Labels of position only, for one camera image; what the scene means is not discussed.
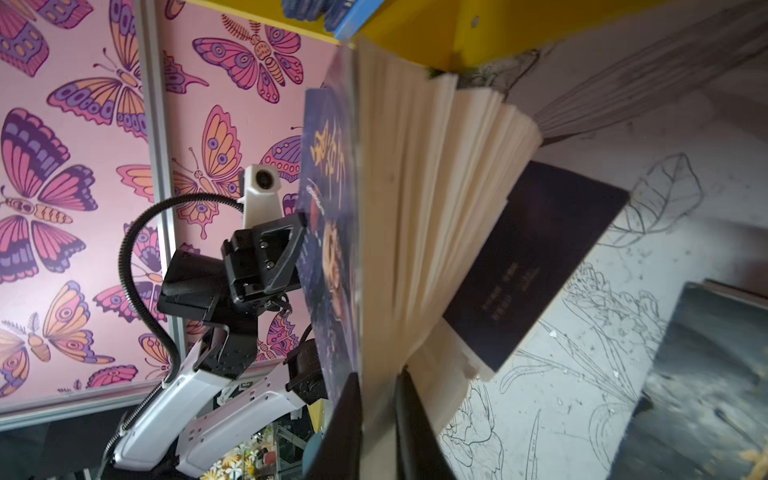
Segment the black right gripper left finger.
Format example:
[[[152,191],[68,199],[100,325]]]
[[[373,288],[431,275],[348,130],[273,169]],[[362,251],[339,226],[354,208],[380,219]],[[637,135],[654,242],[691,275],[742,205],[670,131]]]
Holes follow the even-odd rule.
[[[359,479],[362,400],[358,374],[351,373],[305,479]]]

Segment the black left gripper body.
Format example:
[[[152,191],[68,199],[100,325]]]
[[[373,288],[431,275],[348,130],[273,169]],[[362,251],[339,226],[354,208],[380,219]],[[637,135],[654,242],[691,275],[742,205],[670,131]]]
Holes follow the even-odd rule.
[[[194,368],[237,378],[259,355],[258,318],[291,313],[288,293],[262,300],[235,300],[230,292],[230,239],[220,259],[178,251],[163,280],[158,310],[209,328]]]

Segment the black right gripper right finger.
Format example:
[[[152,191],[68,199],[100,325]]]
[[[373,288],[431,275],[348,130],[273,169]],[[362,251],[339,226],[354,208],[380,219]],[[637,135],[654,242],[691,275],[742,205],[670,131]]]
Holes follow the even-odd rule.
[[[395,413],[398,478],[455,480],[406,369],[397,377]]]

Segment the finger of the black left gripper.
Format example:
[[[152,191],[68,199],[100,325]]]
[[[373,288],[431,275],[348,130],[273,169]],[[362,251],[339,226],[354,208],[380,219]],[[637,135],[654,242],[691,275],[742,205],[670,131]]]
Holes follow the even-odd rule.
[[[230,292],[235,300],[262,300],[300,287],[297,269],[307,220],[303,213],[233,233]]]

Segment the black notebook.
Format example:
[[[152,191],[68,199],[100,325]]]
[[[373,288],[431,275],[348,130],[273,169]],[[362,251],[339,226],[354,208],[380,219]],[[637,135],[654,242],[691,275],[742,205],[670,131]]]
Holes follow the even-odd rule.
[[[766,296],[684,286],[609,476],[766,478]]]

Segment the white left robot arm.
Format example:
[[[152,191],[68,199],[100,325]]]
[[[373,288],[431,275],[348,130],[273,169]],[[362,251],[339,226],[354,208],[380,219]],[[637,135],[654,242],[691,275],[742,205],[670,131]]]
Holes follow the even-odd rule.
[[[316,343],[303,336],[244,392],[205,409],[257,361],[259,316],[291,313],[287,295],[300,286],[296,263],[306,230],[305,216],[292,214],[235,231],[220,258],[175,252],[158,309],[207,331],[183,361],[169,354],[169,373],[109,444],[105,477],[198,477],[252,434],[326,397]]]

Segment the yellow pink blue bookshelf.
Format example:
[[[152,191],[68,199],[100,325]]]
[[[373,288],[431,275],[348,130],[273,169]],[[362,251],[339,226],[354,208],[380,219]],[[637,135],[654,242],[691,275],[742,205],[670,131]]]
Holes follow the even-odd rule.
[[[358,1],[339,30],[287,18],[278,1],[206,1],[222,14],[331,44],[363,36],[417,64],[461,71],[656,7],[654,1]]]

